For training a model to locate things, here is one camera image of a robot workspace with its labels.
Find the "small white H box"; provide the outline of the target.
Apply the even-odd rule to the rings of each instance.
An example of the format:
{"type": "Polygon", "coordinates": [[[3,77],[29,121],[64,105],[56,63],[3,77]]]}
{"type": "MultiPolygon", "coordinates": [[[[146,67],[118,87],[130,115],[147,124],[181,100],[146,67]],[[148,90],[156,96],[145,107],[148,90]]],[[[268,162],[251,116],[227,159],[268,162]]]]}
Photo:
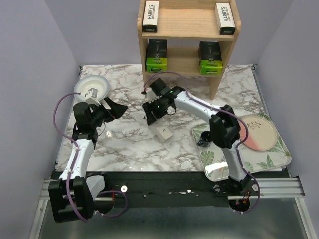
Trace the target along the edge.
{"type": "Polygon", "coordinates": [[[161,143],[164,143],[173,137],[172,132],[167,127],[164,127],[164,126],[156,127],[155,134],[161,143]]]}

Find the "green black Gillette box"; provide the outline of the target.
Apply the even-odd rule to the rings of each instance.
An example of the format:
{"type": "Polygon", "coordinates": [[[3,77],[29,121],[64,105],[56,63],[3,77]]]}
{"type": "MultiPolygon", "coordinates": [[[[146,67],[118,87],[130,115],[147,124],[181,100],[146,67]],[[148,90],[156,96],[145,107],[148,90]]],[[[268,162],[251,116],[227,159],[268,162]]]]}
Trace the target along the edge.
{"type": "Polygon", "coordinates": [[[223,69],[220,45],[217,41],[201,41],[198,48],[199,73],[218,76],[223,69]]]}

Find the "white Harry's box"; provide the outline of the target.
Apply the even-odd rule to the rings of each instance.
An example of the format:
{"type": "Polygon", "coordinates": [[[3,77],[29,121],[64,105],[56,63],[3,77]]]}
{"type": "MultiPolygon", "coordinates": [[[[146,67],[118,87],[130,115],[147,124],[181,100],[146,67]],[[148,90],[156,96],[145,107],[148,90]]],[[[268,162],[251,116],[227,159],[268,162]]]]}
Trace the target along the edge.
{"type": "Polygon", "coordinates": [[[142,22],[142,32],[157,33],[159,1],[146,1],[142,22]]]}
{"type": "Polygon", "coordinates": [[[216,3],[215,15],[220,35],[233,35],[236,29],[229,3],[216,3]]]}

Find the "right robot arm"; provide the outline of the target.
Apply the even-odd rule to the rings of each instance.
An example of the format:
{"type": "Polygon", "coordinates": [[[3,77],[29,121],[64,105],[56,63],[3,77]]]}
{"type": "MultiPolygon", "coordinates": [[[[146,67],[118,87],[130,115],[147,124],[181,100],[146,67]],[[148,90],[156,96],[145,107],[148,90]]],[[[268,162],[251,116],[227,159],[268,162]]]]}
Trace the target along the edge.
{"type": "Polygon", "coordinates": [[[235,195],[245,192],[252,176],[245,169],[238,151],[238,146],[243,143],[240,141],[240,119],[234,114],[232,107],[210,106],[185,88],[170,88],[161,78],[152,82],[150,89],[155,97],[142,104],[147,125],[150,126],[168,115],[169,107],[192,113],[208,123],[210,130],[203,133],[201,141],[212,142],[221,148],[229,170],[228,190],[235,195]]]}

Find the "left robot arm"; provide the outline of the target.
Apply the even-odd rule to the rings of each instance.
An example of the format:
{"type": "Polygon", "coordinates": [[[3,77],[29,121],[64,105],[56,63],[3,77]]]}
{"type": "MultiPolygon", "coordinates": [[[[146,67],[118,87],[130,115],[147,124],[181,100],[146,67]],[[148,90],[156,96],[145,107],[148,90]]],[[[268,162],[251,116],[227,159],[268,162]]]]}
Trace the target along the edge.
{"type": "Polygon", "coordinates": [[[57,223],[92,218],[94,200],[110,193],[111,185],[103,175],[86,176],[88,162],[98,141],[97,128],[120,118],[127,106],[106,97],[105,108],[99,102],[79,102],[73,106],[72,152],[58,180],[49,184],[48,192],[54,220],[57,223]]]}

